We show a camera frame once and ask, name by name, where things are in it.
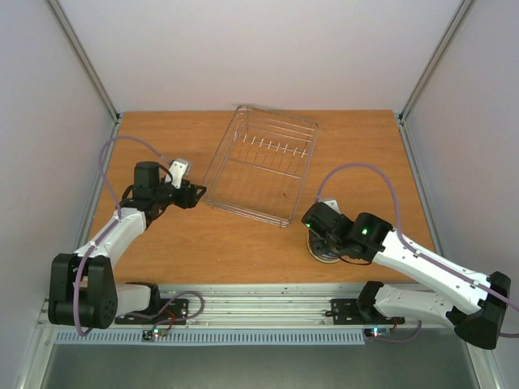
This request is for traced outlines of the blue floral bowl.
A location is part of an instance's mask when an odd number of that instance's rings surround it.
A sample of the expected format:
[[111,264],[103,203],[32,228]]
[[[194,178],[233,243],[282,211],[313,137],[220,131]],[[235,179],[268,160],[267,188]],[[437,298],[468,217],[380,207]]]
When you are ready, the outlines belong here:
[[308,233],[307,248],[313,256],[322,262],[333,262],[339,260],[338,254],[333,252],[326,245],[326,242],[313,232]]

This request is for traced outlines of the red patterned bowl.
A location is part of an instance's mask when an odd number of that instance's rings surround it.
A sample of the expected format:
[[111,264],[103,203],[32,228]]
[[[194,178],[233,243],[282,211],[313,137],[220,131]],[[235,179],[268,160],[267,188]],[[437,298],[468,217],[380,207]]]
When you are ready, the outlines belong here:
[[335,254],[330,254],[328,247],[321,241],[307,241],[307,249],[312,258],[322,263],[337,263],[340,259]]

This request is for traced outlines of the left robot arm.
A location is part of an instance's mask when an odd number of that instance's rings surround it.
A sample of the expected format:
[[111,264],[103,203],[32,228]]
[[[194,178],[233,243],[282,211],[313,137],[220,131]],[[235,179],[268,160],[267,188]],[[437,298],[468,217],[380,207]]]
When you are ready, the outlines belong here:
[[191,183],[191,163],[178,159],[136,164],[134,178],[118,199],[109,222],[71,254],[58,254],[51,265],[48,318],[74,326],[82,336],[106,329],[121,316],[156,322],[167,307],[156,284],[117,284],[113,268],[127,248],[170,206],[195,207],[206,187]]

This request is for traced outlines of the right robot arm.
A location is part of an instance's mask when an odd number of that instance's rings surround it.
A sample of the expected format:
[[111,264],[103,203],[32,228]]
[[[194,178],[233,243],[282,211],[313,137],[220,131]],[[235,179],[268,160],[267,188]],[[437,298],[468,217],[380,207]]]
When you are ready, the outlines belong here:
[[399,271],[425,291],[397,289],[368,281],[356,306],[364,323],[380,318],[413,318],[450,327],[465,342],[493,350],[500,338],[511,280],[495,271],[471,271],[421,247],[378,216],[363,212],[355,220],[334,201],[314,203],[302,217],[322,254],[346,256]]

